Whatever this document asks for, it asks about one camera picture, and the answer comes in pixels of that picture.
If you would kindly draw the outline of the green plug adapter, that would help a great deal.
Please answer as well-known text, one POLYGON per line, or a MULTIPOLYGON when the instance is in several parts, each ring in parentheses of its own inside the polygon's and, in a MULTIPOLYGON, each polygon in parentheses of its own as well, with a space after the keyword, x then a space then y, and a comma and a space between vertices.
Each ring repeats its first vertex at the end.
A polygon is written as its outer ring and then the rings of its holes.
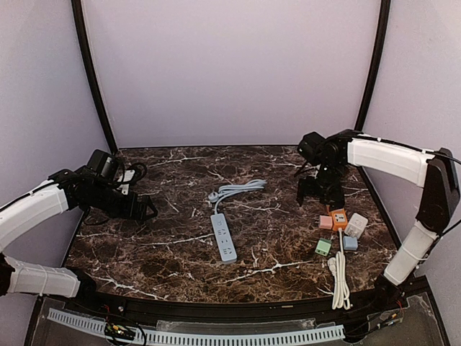
POLYGON ((315 253, 327 257, 331 250, 331 240, 320 238, 315 248, 315 253))

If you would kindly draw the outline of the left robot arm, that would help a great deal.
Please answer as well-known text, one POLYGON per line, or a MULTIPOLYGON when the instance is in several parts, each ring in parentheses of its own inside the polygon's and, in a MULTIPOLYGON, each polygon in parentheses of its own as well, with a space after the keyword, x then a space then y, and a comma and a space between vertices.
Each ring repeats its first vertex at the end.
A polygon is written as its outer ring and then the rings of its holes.
POLYGON ((45 230, 54 218, 63 225, 63 214, 80 208, 98 209, 109 218, 148 221, 158 215, 149 197, 133 191, 121 192, 124 180, 112 181, 64 169, 37 187, 1 207, 1 294, 25 293, 76 298, 92 294, 97 284, 83 270, 57 267, 55 262, 33 260, 21 255, 19 245, 44 236, 41 245, 52 247, 51 232, 45 230))

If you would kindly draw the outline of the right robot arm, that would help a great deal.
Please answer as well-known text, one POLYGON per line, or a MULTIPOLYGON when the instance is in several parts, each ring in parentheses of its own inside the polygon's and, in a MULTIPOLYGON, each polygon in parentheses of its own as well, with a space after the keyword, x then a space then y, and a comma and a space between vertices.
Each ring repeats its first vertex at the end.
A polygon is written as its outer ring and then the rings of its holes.
POLYGON ((460 202, 456 167, 460 160, 447 148, 416 148, 356 130, 327 138, 307 133, 297 146, 306 164, 317 167, 314 176, 300 179, 299 204, 318 198, 330 211, 345 206, 341 184, 347 166, 388 174, 397 187, 375 182, 386 216, 400 239, 400 247, 375 281, 380 302, 403 294, 408 278, 426 261, 432 249, 453 228, 450 223, 460 202))

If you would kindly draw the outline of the pink plug adapter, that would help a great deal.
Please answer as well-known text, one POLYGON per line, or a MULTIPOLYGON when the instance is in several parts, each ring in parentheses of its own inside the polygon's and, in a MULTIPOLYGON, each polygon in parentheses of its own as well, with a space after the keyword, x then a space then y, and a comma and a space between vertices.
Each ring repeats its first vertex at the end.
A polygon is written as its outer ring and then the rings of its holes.
POLYGON ((333 219, 331 216, 319 216, 318 227, 320 229, 331 230, 333 228, 333 219))

